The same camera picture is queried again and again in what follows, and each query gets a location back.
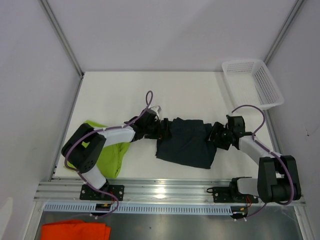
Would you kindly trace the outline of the dark navy shorts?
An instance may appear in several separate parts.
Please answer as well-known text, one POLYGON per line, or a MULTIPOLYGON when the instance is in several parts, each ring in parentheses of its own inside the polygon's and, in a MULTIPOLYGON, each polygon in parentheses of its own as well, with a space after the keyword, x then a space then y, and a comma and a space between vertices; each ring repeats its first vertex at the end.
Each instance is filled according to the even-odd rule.
POLYGON ((212 124, 179 117, 171 122, 172 137, 157 140, 155 156, 183 166, 210 169, 217 152, 214 143, 208 141, 212 124))

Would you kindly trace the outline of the lime green shorts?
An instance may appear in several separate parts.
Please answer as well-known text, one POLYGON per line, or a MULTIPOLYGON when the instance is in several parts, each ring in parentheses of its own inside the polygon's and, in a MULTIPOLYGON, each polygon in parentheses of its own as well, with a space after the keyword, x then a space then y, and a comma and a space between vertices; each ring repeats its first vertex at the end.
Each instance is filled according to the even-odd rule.
POLYGON ((103 146, 109 139, 103 137, 100 132, 86 137, 71 151, 67 158, 67 167, 77 169, 84 175, 96 166, 105 178, 115 179, 120 173, 124 155, 131 144, 119 142, 103 146))

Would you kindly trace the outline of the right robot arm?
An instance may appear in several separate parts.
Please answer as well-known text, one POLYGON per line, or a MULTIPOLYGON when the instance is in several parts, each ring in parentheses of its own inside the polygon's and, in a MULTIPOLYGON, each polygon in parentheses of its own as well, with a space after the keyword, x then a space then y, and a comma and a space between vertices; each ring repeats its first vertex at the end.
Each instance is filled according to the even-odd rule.
POLYGON ((257 178, 234 177, 226 187, 207 189, 215 203, 277 203, 288 205, 302 197, 296 160, 261 143, 255 133, 246 131, 242 116, 227 116, 227 123, 215 122, 208 139, 218 149, 231 146, 246 154, 258 165, 257 178))

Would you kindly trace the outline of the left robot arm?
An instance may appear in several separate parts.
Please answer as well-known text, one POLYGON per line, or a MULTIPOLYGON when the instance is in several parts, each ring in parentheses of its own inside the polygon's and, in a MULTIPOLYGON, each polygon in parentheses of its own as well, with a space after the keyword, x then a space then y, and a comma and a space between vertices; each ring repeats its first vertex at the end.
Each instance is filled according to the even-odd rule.
POLYGON ((141 139, 165 140, 171 137, 168 118, 160 119, 158 108, 148 108, 121 126, 93 127, 83 123, 64 144, 61 154, 72 165, 97 200, 108 196, 107 179, 97 166, 103 149, 141 139))

